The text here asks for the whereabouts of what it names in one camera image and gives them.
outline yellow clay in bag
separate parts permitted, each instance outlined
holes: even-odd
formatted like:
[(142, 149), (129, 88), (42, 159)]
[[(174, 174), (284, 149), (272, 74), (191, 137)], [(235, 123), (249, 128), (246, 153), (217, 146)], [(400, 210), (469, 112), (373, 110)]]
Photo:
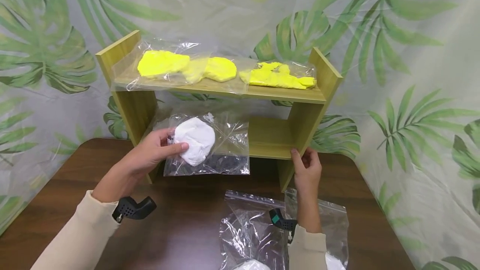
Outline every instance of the yellow clay in bag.
[(313, 87), (317, 82), (315, 81), (315, 78), (313, 77), (300, 77), (298, 78), (299, 83), (301, 83), (303, 86), (306, 87)]
[(208, 59), (203, 77), (219, 82), (231, 80), (237, 76), (237, 66), (227, 58), (219, 56)]
[(155, 76), (179, 72), (190, 63), (188, 55), (177, 55), (170, 51), (146, 51), (138, 63), (138, 72), (141, 76)]
[(278, 87), (289, 88), (289, 89), (300, 89), (300, 90), (307, 89), (307, 87), (299, 83), (298, 78), (294, 77), (293, 75), (277, 73), (277, 77), (278, 77), (278, 83), (277, 83)]
[(207, 57), (193, 59), (190, 61), (188, 67), (184, 68), (181, 73), (183, 74), (188, 83), (198, 83), (203, 78), (207, 63)]
[(280, 67), (282, 63), (281, 62), (259, 62), (257, 65), (262, 70), (273, 71), (273, 69)]
[(278, 73), (283, 73), (283, 74), (290, 74), (290, 68), (288, 67), (288, 65), (281, 65), (280, 67), (278, 67)]
[(253, 69), (250, 72), (250, 85), (254, 86), (270, 86), (271, 82), (269, 80), (270, 75), (272, 74), (269, 70), (260, 69)]

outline black wrist device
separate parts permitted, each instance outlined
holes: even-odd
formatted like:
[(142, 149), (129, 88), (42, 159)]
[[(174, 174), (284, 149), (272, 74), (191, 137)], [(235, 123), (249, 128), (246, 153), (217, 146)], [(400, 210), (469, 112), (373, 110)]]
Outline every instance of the black wrist device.
[(150, 196), (140, 203), (132, 197), (124, 197), (119, 200), (117, 208), (113, 211), (112, 217), (116, 222), (121, 223), (124, 217), (129, 219), (141, 220), (150, 215), (157, 208), (157, 205)]
[(293, 241), (293, 235), (295, 234), (295, 227), (297, 227), (297, 220), (285, 219), (280, 209), (270, 210), (270, 219), (272, 224), (280, 229), (288, 232), (288, 243)]

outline wooden table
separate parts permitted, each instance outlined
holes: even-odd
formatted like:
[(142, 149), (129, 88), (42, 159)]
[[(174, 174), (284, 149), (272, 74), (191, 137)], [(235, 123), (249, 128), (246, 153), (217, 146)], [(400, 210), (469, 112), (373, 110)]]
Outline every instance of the wooden table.
[[(85, 191), (131, 148), (123, 140), (82, 144), (0, 237), (0, 268), (29, 269)], [(348, 269), (414, 269), (354, 163), (334, 154), (321, 155), (321, 161), (321, 198), (347, 207)], [(283, 198), (272, 160), (252, 159), (251, 168), (250, 176), (162, 177), (139, 186), (134, 198), (149, 195), (158, 208), (145, 220), (124, 220), (97, 269), (218, 269), (225, 190)]]

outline shelf board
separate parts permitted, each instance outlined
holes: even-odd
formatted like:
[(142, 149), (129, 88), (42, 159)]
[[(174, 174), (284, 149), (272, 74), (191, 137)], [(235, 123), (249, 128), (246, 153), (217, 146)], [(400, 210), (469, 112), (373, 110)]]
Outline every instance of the shelf board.
[(250, 157), (290, 160), (293, 137), (287, 120), (251, 117), (248, 125)]
[(135, 87), (139, 90), (171, 90), (185, 93), (201, 93), (216, 96), (228, 96), (238, 98), (256, 98), (263, 100), (280, 100), (298, 103), (314, 103), (317, 105), (325, 104), (325, 96), (322, 91), (315, 86), (313, 89), (297, 90), (284, 89), (282, 87), (263, 87), (263, 86), (249, 86), (246, 94), (237, 95), (230, 93), (225, 84), (214, 80), (204, 78), (199, 83), (186, 86), (172, 87), (164, 80), (149, 79), (140, 77), (136, 67), (129, 65), (124, 68), (124, 71), (114, 78), (114, 84), (120, 89), (132, 85), (135, 81)]

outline leaf-print curtain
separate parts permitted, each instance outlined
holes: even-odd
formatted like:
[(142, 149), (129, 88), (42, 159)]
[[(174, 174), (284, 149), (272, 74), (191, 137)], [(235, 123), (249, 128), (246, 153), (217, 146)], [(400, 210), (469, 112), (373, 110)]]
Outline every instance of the leaf-print curtain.
[(0, 234), (80, 144), (128, 137), (93, 54), (140, 29), (260, 60), (319, 47), (345, 81), (312, 146), (356, 162), (417, 268), (477, 269), (478, 1), (0, 0)]

